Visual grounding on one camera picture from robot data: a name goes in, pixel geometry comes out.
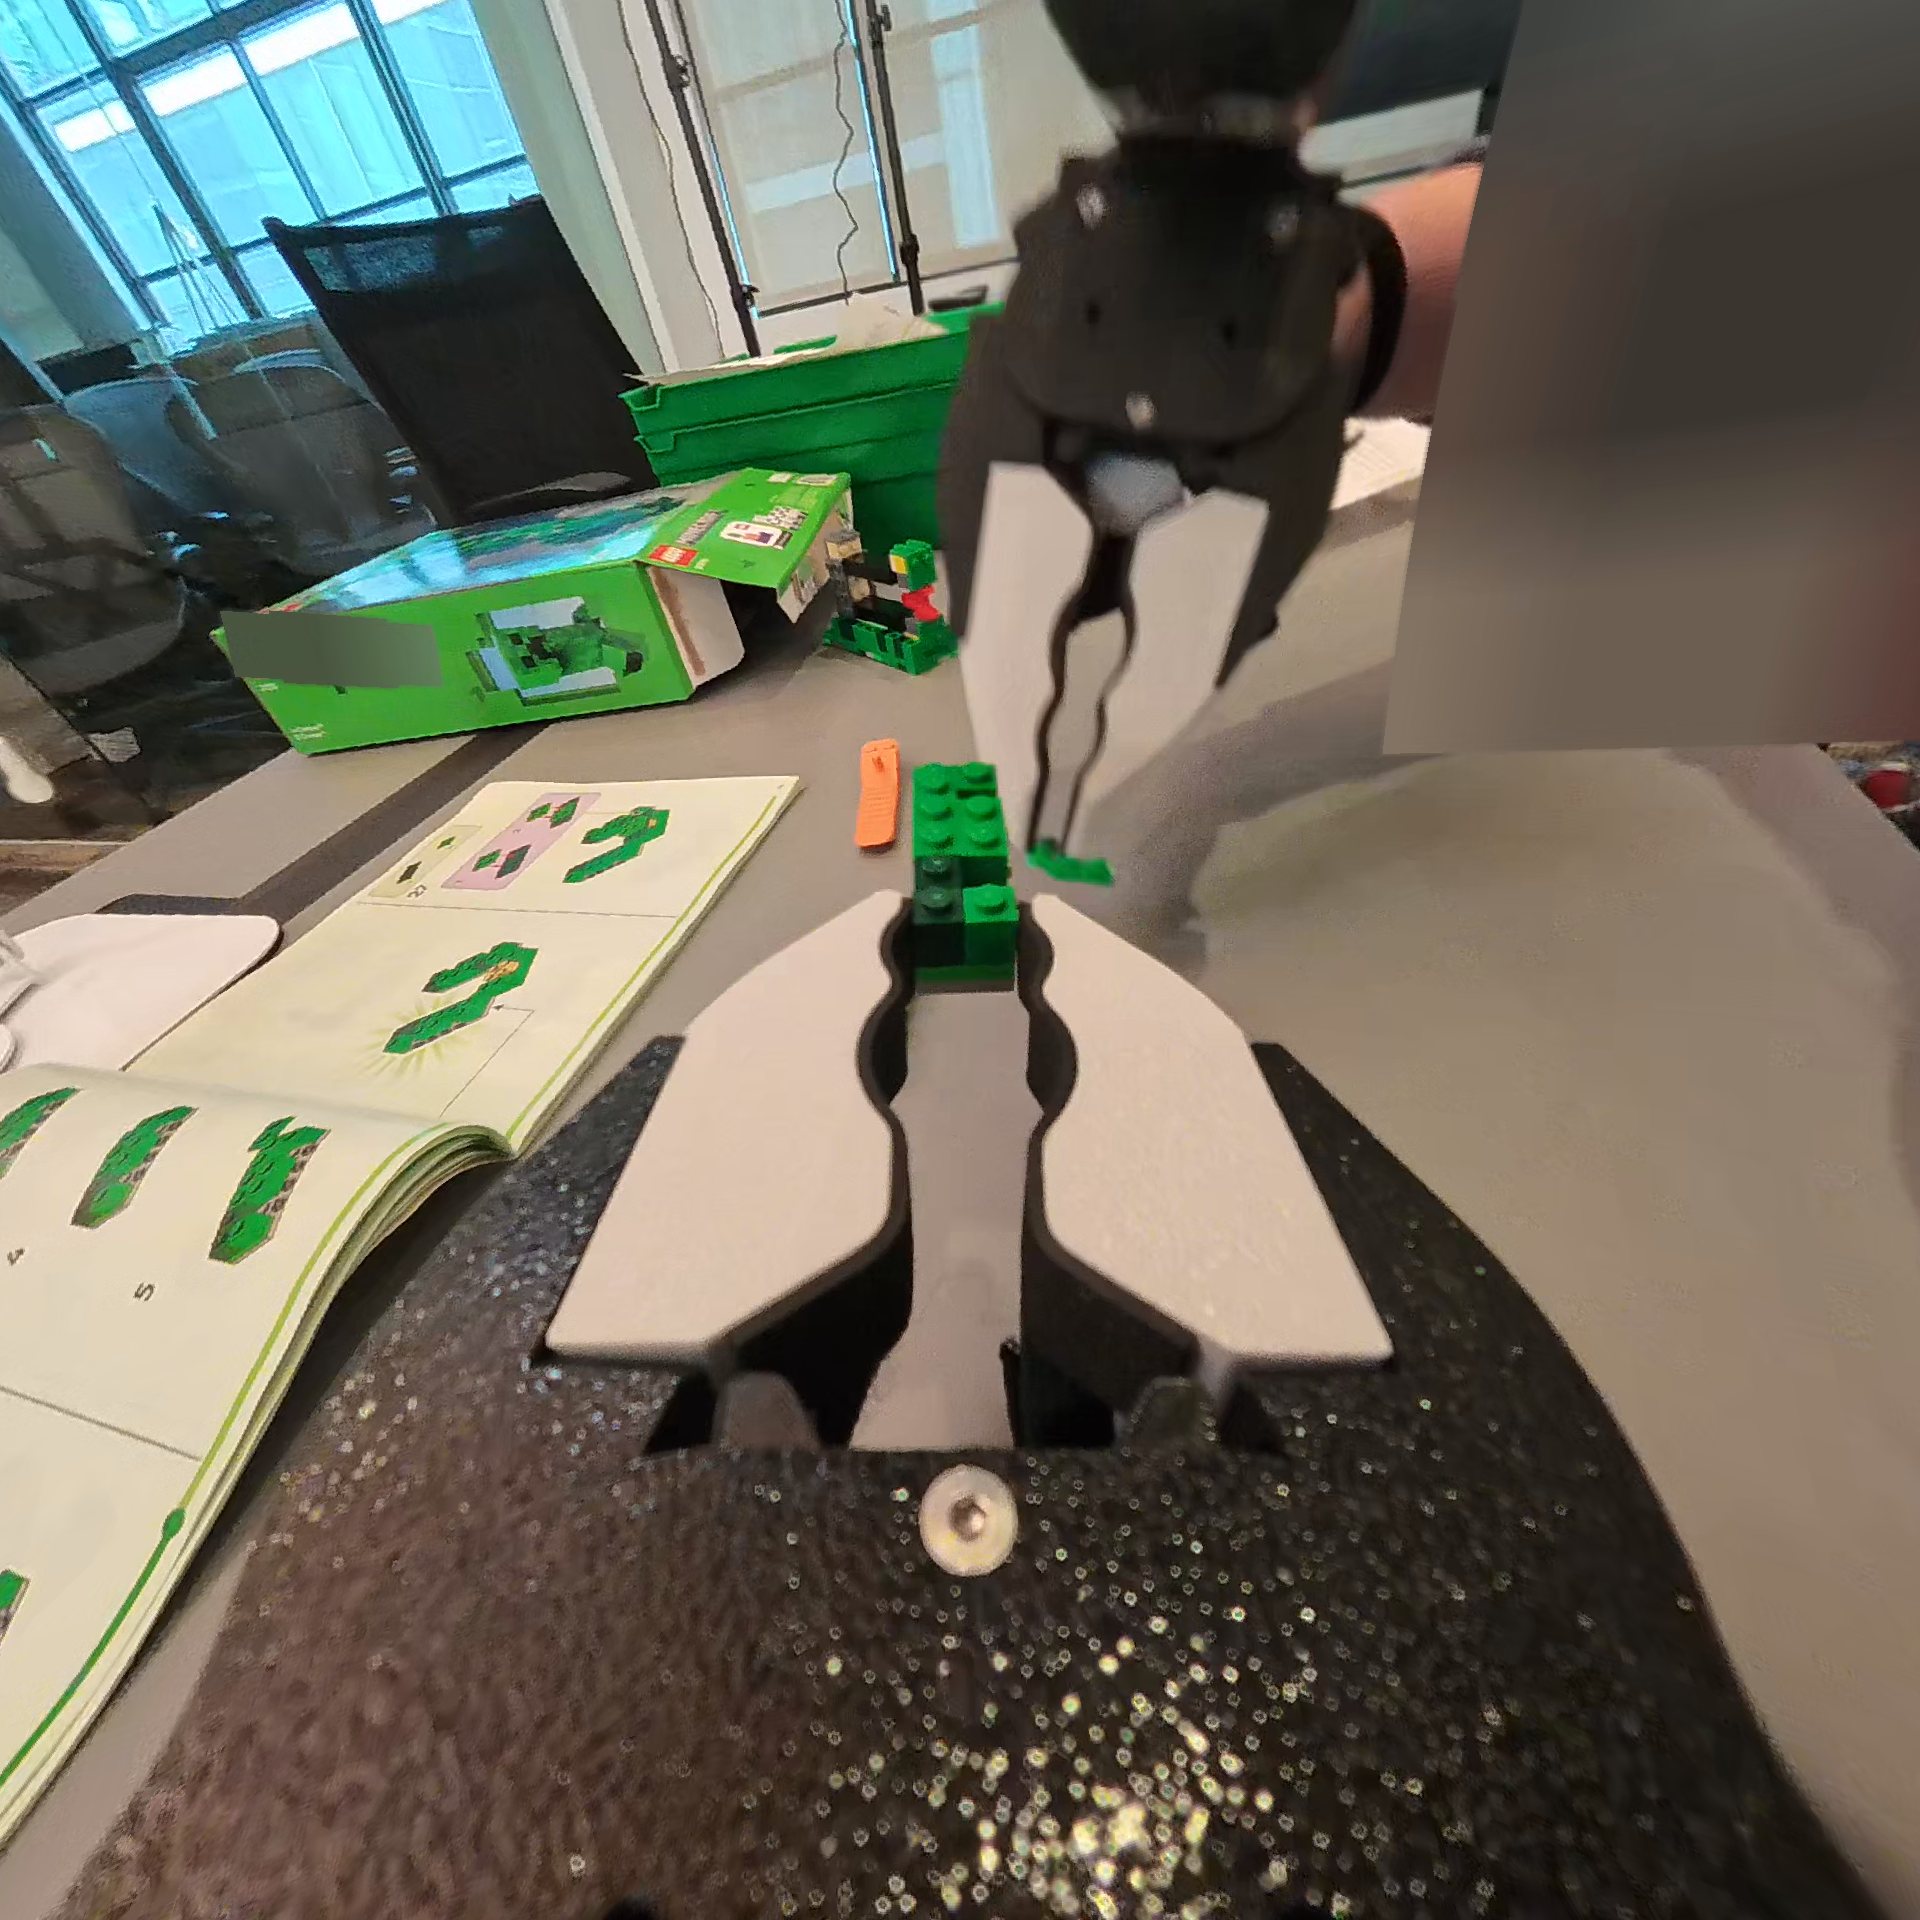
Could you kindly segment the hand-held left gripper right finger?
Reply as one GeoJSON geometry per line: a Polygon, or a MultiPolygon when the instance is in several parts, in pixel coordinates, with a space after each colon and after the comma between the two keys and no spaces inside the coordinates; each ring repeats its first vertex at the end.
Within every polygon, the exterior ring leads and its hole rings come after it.
{"type": "Polygon", "coordinates": [[[1252,1067],[1183,972],[1032,901],[1036,1017],[1067,1026],[1067,1104],[1036,1133],[1036,1230],[1201,1365],[1385,1365],[1385,1322],[1252,1067]]]}

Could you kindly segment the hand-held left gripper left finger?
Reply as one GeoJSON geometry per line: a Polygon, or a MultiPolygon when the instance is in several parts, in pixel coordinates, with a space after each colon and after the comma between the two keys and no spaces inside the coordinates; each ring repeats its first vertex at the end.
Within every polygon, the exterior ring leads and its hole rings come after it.
{"type": "Polygon", "coordinates": [[[728,1365],[896,1230],[896,1114],[867,1045],[904,898],[876,892],[728,978],[612,1184],[544,1356],[728,1365]]]}

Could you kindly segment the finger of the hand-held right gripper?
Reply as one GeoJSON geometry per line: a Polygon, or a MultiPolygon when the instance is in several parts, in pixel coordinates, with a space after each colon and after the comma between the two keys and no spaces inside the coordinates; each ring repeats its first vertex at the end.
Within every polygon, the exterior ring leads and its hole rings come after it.
{"type": "Polygon", "coordinates": [[[1067,641],[1082,679],[1067,743],[1088,753],[1067,785],[1069,851],[1094,851],[1094,810],[1211,699],[1262,536],[1266,503],[1246,492],[1206,492],[1146,518],[1120,573],[1120,607],[1067,641]]]}
{"type": "Polygon", "coordinates": [[[1022,851],[1041,797],[1041,715],[1058,699],[1058,626],[1094,569],[1088,503],[1036,463],[987,463],[957,688],[974,758],[997,765],[1001,824],[1022,851]]]}

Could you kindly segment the green brick block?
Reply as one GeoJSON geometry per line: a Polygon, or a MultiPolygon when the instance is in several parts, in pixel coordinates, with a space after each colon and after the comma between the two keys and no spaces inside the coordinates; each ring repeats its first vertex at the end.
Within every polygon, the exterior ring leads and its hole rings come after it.
{"type": "Polygon", "coordinates": [[[1022,901],[997,765],[910,772],[910,964],[917,989],[1018,989],[1022,901]]]}

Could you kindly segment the person's right forearm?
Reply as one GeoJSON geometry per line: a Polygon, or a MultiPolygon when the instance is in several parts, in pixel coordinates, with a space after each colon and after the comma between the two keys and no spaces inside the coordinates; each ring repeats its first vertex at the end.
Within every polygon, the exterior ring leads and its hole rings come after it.
{"type": "Polygon", "coordinates": [[[1470,153],[1358,195],[1404,249],[1404,324],[1376,324],[1376,272],[1336,289],[1331,365],[1354,381],[1354,421],[1434,411],[1476,172],[1484,161],[1470,153]]]}

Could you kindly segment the grey desk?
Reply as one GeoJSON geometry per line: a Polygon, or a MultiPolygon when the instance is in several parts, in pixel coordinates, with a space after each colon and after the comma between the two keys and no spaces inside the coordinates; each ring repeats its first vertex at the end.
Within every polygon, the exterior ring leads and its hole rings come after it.
{"type": "MultiPolygon", "coordinates": [[[[1911,851],[1821,753],[1575,753],[1376,765],[1411,501],[1368,501],[1280,641],[1116,804],[1132,947],[1292,1045],[1543,1294],[1646,1455],[1710,1612],[1872,1892],[1911,1914],[1911,851]]],[[[102,898],[244,898],[290,932],[482,778],[800,772],[778,844],[675,961],[675,1029],[865,898],[851,753],[957,743],[945,679],[800,661],[557,743],[273,758],[15,923],[102,898]]],[[[1001,1442],[1022,1026],[924,1007],[910,1151],[933,1276],[853,1442],[1001,1442]]]]}

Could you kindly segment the small green brick model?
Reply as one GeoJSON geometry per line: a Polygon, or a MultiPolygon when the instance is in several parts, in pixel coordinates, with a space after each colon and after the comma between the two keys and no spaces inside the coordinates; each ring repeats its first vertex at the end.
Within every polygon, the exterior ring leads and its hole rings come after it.
{"type": "Polygon", "coordinates": [[[937,555],[924,543],[896,543],[885,561],[867,561],[853,536],[834,536],[827,587],[827,652],[853,652],[896,672],[933,672],[957,652],[937,607],[937,555]]]}

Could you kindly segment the white paper sheet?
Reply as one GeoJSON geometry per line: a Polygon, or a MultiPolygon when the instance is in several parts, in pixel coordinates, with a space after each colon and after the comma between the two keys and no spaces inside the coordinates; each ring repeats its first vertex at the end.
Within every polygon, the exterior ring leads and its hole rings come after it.
{"type": "Polygon", "coordinates": [[[1411,492],[1430,467],[1430,421],[1348,421],[1331,509],[1411,492]]]}

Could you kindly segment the stack of green trays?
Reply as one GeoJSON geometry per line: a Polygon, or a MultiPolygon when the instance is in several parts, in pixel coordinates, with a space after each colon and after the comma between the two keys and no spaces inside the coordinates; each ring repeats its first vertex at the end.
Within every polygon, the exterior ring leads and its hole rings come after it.
{"type": "Polygon", "coordinates": [[[933,335],[876,348],[778,348],[622,390],[661,486],[722,467],[842,467],[867,545],[937,536],[937,442],[965,365],[965,330],[1001,304],[933,316],[933,335]]]}

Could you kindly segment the black tripod stand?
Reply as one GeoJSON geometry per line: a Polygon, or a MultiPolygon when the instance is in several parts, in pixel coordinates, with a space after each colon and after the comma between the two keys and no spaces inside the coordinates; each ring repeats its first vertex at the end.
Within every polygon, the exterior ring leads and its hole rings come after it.
{"type": "Polygon", "coordinates": [[[896,295],[924,249],[887,95],[887,8],[647,8],[743,348],[766,324],[896,295]]]}

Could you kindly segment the open instruction booklet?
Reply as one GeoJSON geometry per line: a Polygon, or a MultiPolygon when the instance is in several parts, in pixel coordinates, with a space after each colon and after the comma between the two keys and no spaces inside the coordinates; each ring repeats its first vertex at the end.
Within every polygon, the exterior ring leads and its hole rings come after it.
{"type": "Polygon", "coordinates": [[[503,778],[131,1067],[0,1096],[0,1838],[85,1745],[342,1283],[512,1161],[800,778],[503,778]]]}

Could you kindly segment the green cardboard toy box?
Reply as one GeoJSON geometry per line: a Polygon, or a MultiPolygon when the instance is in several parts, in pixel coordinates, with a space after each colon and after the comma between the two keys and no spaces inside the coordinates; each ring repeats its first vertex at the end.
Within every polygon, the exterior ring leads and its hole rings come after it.
{"type": "Polygon", "coordinates": [[[300,758],[683,707],[743,664],[743,617],[805,617],[851,503],[851,467],[728,467],[444,527],[226,607],[221,652],[300,758]]]}

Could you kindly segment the black mesh office chair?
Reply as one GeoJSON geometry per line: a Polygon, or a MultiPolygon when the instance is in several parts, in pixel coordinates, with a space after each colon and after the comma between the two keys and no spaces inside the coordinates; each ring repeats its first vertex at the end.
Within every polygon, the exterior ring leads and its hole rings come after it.
{"type": "Polygon", "coordinates": [[[426,224],[278,224],[278,267],[387,407],[444,527],[651,492],[637,365],[539,195],[426,224]]]}

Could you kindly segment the grey office chair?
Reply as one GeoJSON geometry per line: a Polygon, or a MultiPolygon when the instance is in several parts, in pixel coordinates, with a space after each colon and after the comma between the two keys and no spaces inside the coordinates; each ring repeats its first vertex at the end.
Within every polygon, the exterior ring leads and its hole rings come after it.
{"type": "Polygon", "coordinates": [[[328,359],[149,365],[0,411],[8,664],[102,758],[278,753],[221,626],[436,527],[417,451],[328,359]]]}

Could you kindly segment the glass window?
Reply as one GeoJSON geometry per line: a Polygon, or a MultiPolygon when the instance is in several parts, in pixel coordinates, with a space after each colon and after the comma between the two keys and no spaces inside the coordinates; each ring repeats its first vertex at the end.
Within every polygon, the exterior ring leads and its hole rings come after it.
{"type": "Polygon", "coordinates": [[[8,249],[29,193],[138,341],[300,316],[264,224],[539,195],[473,0],[8,0],[8,249]]]}

